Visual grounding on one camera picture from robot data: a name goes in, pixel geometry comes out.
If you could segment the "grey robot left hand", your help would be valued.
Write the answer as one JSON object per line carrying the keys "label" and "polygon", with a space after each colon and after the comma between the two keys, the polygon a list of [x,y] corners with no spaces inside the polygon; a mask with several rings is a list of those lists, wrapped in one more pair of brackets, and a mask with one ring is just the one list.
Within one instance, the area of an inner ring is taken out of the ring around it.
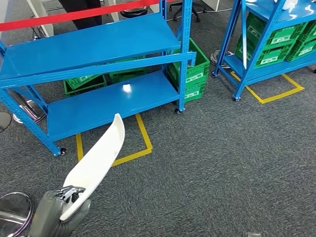
{"label": "grey robot left hand", "polygon": [[84,220],[90,210],[91,201],[87,199],[80,209],[69,219],[62,221],[60,216],[64,204],[69,200],[77,200],[82,187],[66,186],[60,190],[47,191],[37,207],[29,237],[69,237],[79,224]]}

